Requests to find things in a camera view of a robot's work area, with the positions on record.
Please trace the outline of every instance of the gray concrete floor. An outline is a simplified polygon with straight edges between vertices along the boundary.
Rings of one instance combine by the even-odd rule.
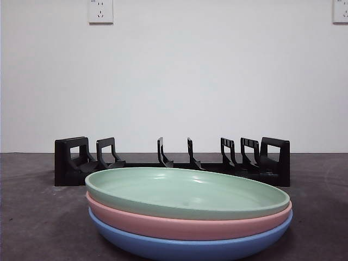
[[[175,161],[186,154],[167,153]],[[129,162],[155,154],[120,154]],[[1,154],[1,260],[146,260],[101,237],[85,187],[54,187],[53,154]],[[199,154],[202,161],[221,160]],[[292,154],[294,219],[267,250],[244,260],[348,260],[348,154]]]

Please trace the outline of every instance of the plate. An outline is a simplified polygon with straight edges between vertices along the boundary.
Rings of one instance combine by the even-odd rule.
[[[287,230],[293,212],[280,226],[244,238],[214,241],[180,241],[145,237],[119,230],[89,214],[99,232],[111,243],[135,255],[163,261],[224,261],[255,254],[275,243]]]
[[[251,179],[165,167],[104,170],[85,182],[103,205],[173,219],[251,219],[281,212],[290,200],[284,191]]]
[[[283,223],[292,208],[290,201],[285,210],[254,219],[187,220],[124,212],[96,202],[88,192],[86,198],[92,212],[107,225],[133,234],[176,240],[222,240],[259,234]]]

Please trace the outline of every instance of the wall socket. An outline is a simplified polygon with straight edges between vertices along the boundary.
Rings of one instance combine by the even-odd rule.
[[[348,0],[333,0],[333,23],[348,24]]]
[[[113,0],[89,0],[89,23],[90,24],[113,24],[114,23]]]

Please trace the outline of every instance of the green plate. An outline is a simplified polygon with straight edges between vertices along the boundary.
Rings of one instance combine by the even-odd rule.
[[[251,219],[278,213],[290,200],[261,182],[198,170],[131,167],[85,181],[91,197],[108,207],[172,219]]]

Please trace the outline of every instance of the black dish rack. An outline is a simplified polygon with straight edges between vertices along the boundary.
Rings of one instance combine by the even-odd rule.
[[[127,163],[116,153],[115,139],[107,138],[97,140],[97,159],[89,152],[88,138],[84,136],[56,140],[54,143],[54,185],[76,186],[85,185],[85,177],[95,171],[115,169],[121,167],[174,167],[180,169],[192,169],[212,171],[254,179],[267,184],[289,187],[290,186],[290,142],[263,137],[261,146],[257,140],[240,138],[242,161],[235,159],[234,141],[221,138],[220,163],[204,163],[196,160],[193,152],[193,142],[187,139],[188,163],[175,163],[170,160],[163,150],[163,138],[157,140],[157,163]],[[102,148],[111,146],[111,154],[114,162],[107,163],[103,159]],[[268,146],[280,148],[279,160],[275,161],[268,155]],[[70,149],[79,147],[77,157],[72,158]],[[229,155],[225,153],[225,147],[230,149]],[[245,147],[254,149],[254,160],[248,158]]]

